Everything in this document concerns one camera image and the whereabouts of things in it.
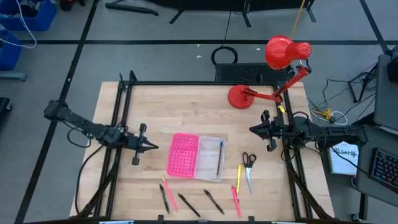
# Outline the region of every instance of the lamp base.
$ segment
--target lamp base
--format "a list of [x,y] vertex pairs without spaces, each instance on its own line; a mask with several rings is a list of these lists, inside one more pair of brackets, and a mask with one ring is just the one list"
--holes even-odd
[[246,109],[254,101],[254,96],[243,93],[248,87],[245,85],[236,85],[229,90],[228,101],[237,109]]

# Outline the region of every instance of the red desk lamp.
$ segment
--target red desk lamp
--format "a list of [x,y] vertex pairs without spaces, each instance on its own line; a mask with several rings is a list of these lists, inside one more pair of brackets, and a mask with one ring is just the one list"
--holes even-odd
[[297,75],[271,95],[260,94],[251,90],[246,85],[236,85],[229,90],[229,103],[231,103],[235,108],[245,109],[253,103],[254,97],[273,100],[279,103],[282,102],[282,97],[280,95],[294,83],[311,73],[311,68],[308,66],[308,57],[310,56],[311,51],[311,45],[309,43],[293,43],[292,40],[283,35],[274,36],[268,41],[266,47],[266,60],[270,68],[281,70],[289,66],[293,60],[305,59],[307,59],[307,67],[304,67],[303,65],[297,66]]

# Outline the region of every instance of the wooden tabletop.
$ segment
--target wooden tabletop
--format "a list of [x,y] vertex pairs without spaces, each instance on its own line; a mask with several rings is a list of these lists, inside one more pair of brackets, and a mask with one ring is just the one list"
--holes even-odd
[[[117,86],[116,82],[102,84],[94,122],[110,124]],[[127,119],[129,131],[138,133],[139,125],[146,123],[146,136],[159,149],[141,154],[139,166],[131,165],[134,151],[123,149],[112,219],[155,220],[158,215],[165,215],[165,220],[197,220],[198,217],[178,197],[180,193],[198,210],[200,219],[247,220],[252,215],[259,221],[294,220],[286,165],[280,158],[280,139],[276,140],[278,147],[275,151],[267,152],[268,141],[249,132],[249,127],[261,123],[260,115],[264,110],[269,110],[271,117],[277,116],[275,103],[255,99],[249,108],[238,110],[228,103],[230,88],[202,85],[133,87]],[[272,93],[270,86],[253,86],[252,89],[260,93]],[[289,88],[289,96],[293,112],[304,111],[309,114],[302,83]],[[226,141],[223,180],[210,182],[168,176],[167,158],[174,133],[223,138]],[[93,145],[86,150],[85,158],[98,147],[98,143],[93,141]],[[104,152],[102,150],[90,159],[83,170],[78,199],[80,210],[98,188]],[[242,171],[238,193],[242,217],[239,218],[231,186],[236,186],[238,164],[242,163],[243,152],[257,155],[257,161],[251,171],[253,194],[249,192],[244,169]],[[309,149],[302,149],[301,152],[309,190],[325,211],[334,216],[320,156]],[[165,210],[159,190],[159,184],[163,184],[162,176],[167,179],[178,207],[176,212],[167,196],[170,215]],[[217,210],[203,189],[212,194],[225,215]],[[104,214],[107,198],[106,192],[101,214]],[[301,206],[301,214],[305,214],[304,206]]]

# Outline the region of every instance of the yellow pencil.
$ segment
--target yellow pencil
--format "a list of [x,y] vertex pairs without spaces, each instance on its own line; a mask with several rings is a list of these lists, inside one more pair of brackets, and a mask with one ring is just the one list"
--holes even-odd
[[238,181],[236,183],[236,193],[239,192],[239,184],[241,183],[241,174],[242,174],[242,164],[238,166]]

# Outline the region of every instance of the scissors blade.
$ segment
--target scissors blade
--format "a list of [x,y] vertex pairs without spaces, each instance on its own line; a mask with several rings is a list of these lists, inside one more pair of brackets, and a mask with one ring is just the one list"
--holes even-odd
[[251,168],[246,168],[246,179],[248,180],[248,186],[249,186],[250,194],[253,194],[253,192],[252,192],[253,189],[251,188],[250,171],[251,171]]

